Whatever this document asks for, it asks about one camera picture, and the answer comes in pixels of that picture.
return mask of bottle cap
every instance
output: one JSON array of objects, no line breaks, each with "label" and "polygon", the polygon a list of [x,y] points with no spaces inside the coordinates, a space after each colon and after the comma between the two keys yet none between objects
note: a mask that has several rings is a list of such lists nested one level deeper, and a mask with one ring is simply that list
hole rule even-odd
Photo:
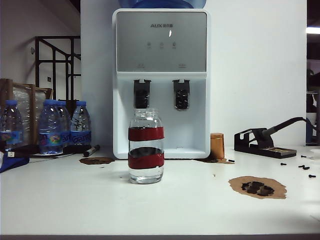
[{"label": "bottle cap", "polygon": [[46,99],[46,100],[44,100],[43,105],[44,105],[44,106],[47,106],[47,105],[57,105],[57,100]]},{"label": "bottle cap", "polygon": [[66,106],[66,105],[67,105],[66,101],[57,101],[56,104],[57,104],[58,106]]},{"label": "bottle cap", "polygon": [[86,101],[77,101],[77,102],[76,102],[76,105],[77,105],[77,106],[86,106],[86,105],[87,105],[87,102],[86,102]]},{"label": "bottle cap", "polygon": [[6,105],[17,105],[17,100],[5,100]]}]

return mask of black plastic piece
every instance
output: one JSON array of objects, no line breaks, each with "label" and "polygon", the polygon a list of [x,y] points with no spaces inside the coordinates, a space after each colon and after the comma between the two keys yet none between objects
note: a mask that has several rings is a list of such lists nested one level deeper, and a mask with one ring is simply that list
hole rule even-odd
[{"label": "black plastic piece", "polygon": [[146,109],[149,107],[150,80],[134,80],[133,85],[133,106],[136,109]]},{"label": "black plastic piece", "polygon": [[83,154],[89,150],[91,145],[69,145],[63,148],[64,154]]},{"label": "black plastic piece", "polygon": [[174,91],[174,107],[178,110],[186,110],[189,108],[190,80],[173,80]]},{"label": "black plastic piece", "polygon": [[[263,130],[266,130],[266,128],[250,128],[235,134],[234,150],[276,159],[285,159],[297,155],[296,150],[274,147],[274,141],[271,136],[262,135]],[[250,134],[254,135],[252,140],[250,140]],[[257,141],[257,144],[250,144],[253,141]]]}]

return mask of white wall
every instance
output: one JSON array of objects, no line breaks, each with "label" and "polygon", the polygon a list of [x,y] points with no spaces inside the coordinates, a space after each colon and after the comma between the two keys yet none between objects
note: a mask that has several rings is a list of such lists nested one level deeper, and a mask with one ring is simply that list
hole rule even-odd
[{"label": "white wall", "polygon": [[[1,1],[1,78],[17,83],[35,83],[35,36],[80,35],[80,13],[68,0],[2,0]],[[59,44],[70,52],[68,42]],[[40,56],[51,58],[48,47],[40,47]],[[65,68],[57,64],[57,98],[65,99]],[[52,88],[47,82],[52,76],[52,65],[40,65],[40,87]],[[81,98],[81,85],[76,85],[76,97]]]},{"label": "white wall", "polygon": [[[81,1],[83,98],[93,141],[112,145],[112,13],[117,0]],[[211,31],[211,131],[234,134],[306,116],[305,0],[207,0]],[[303,145],[304,123],[273,135],[279,147]]]}]

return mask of glass jar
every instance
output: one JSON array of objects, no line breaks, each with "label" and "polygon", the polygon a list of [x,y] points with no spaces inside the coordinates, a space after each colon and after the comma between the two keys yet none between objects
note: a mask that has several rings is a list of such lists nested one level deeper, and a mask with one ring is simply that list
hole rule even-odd
[{"label": "glass jar", "polygon": [[164,173],[164,127],[155,108],[136,109],[128,130],[128,165],[134,184],[159,182]]}]

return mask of plastic water bottle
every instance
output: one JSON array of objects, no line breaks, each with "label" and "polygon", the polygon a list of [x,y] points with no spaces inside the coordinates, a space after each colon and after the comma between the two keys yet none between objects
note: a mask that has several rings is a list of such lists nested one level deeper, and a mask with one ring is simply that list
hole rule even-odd
[{"label": "plastic water bottle", "polygon": [[86,101],[77,101],[71,120],[71,145],[91,144],[91,121]]},{"label": "plastic water bottle", "polygon": [[134,184],[159,182],[164,173],[164,127],[154,108],[136,109],[128,130],[128,165]]},{"label": "plastic water bottle", "polygon": [[119,0],[122,8],[133,9],[202,9],[206,0]]},{"label": "plastic water bottle", "polygon": [[66,108],[66,102],[57,101],[57,109],[60,114],[60,122],[61,122],[61,143],[63,147],[66,147],[70,141],[70,124],[71,124],[70,115]]},{"label": "plastic water bottle", "polygon": [[6,100],[0,120],[0,137],[6,141],[5,150],[21,147],[24,141],[24,128],[17,100]]},{"label": "plastic water bottle", "polygon": [[57,101],[46,99],[38,123],[39,148],[41,154],[60,154],[63,151],[61,141],[61,120]]}]

